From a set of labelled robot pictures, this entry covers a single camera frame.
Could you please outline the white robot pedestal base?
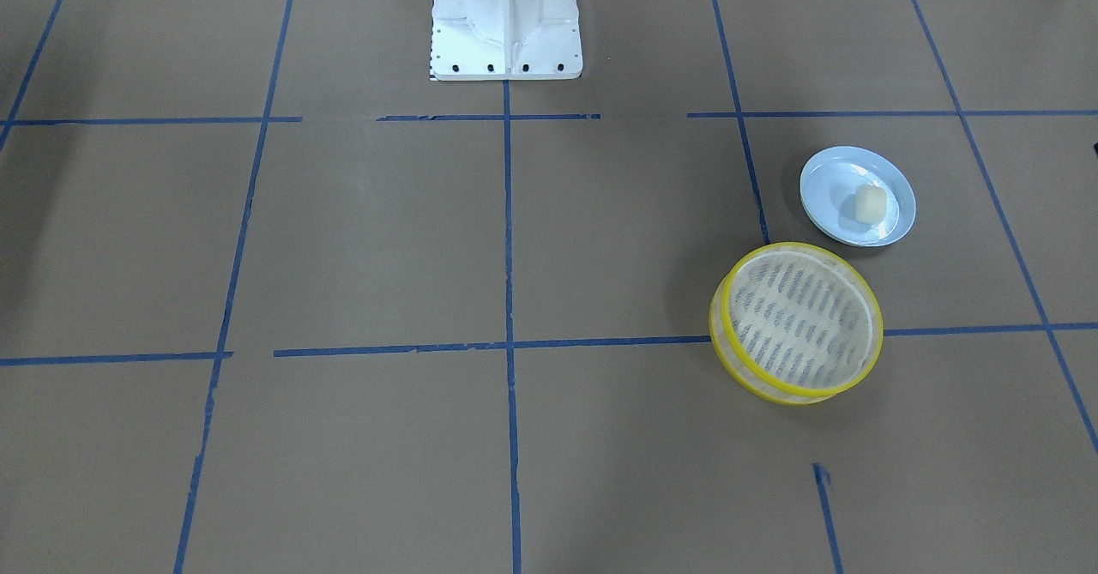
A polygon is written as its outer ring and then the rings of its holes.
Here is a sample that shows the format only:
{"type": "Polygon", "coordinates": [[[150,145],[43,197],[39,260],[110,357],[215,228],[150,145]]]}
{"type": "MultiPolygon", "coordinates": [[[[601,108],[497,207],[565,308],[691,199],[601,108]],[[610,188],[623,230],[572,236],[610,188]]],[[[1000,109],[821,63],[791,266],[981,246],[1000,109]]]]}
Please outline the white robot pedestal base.
{"type": "Polygon", "coordinates": [[[432,0],[435,81],[556,81],[583,69],[579,0],[432,0]]]}

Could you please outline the white steamed bun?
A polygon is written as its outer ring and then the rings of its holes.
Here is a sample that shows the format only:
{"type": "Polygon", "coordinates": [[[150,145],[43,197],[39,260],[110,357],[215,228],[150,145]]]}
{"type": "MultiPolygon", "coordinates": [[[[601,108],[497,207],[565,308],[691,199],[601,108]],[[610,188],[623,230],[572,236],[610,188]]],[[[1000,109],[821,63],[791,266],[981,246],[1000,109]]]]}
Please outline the white steamed bun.
{"type": "Polygon", "coordinates": [[[854,195],[854,220],[860,225],[876,226],[887,215],[889,191],[878,184],[862,184],[854,195]]]}

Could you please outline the light blue plate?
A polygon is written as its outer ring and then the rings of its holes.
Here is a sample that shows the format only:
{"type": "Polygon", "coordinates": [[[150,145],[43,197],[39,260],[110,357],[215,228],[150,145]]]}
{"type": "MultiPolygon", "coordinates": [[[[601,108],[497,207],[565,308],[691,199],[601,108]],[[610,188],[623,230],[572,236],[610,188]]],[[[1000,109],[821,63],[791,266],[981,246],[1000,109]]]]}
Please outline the light blue plate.
{"type": "Polygon", "coordinates": [[[883,248],[901,240],[917,217],[909,180],[886,157],[866,148],[831,147],[813,155],[800,173],[799,195],[813,225],[834,241],[856,248],[883,248]],[[876,226],[854,220],[854,195],[862,184],[889,191],[887,215],[876,226]]]}

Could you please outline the yellow bamboo steamer basket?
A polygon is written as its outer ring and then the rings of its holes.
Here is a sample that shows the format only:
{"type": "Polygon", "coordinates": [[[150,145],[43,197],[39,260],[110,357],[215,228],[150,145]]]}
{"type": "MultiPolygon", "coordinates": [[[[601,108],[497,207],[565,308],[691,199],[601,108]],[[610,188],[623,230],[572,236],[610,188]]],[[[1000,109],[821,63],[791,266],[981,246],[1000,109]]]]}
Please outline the yellow bamboo steamer basket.
{"type": "Polygon", "coordinates": [[[722,278],[709,305],[712,346],[758,398],[802,407],[853,389],[878,363],[878,300],[838,255],[769,243],[722,278]]]}

